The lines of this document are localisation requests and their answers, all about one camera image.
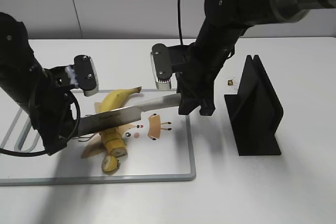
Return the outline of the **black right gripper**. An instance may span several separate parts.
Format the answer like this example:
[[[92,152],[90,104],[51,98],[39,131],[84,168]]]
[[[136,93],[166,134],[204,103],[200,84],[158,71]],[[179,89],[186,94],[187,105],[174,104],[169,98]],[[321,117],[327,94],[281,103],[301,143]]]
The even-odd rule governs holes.
[[[234,44],[200,48],[196,43],[168,47],[172,71],[181,95],[179,115],[189,115],[199,108],[200,115],[215,111],[214,82],[225,61],[234,54]]]

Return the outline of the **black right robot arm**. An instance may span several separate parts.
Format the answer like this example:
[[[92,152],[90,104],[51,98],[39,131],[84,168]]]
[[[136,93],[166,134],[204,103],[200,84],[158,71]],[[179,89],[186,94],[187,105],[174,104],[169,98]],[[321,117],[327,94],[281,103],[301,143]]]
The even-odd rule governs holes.
[[[179,114],[195,108],[203,116],[215,110],[214,82],[238,39],[257,25],[301,21],[312,9],[333,9],[335,0],[204,0],[205,19],[196,40],[176,67]]]

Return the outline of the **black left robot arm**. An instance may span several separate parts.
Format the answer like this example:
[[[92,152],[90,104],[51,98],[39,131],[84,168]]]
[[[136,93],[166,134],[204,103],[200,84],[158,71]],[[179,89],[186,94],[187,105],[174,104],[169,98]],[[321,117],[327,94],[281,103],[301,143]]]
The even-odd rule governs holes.
[[[28,42],[24,23],[7,13],[1,13],[1,89],[28,114],[45,148],[32,153],[1,148],[2,154],[51,156],[74,137],[80,122],[78,100],[69,87],[57,83],[51,70],[41,66]]]

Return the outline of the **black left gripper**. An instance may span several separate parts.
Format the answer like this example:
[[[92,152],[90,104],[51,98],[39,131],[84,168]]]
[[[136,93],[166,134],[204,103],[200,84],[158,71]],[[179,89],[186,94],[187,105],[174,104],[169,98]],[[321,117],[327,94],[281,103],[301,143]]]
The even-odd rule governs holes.
[[[29,117],[49,156],[67,147],[80,123],[80,107],[71,92],[66,67],[43,69],[29,98]]]

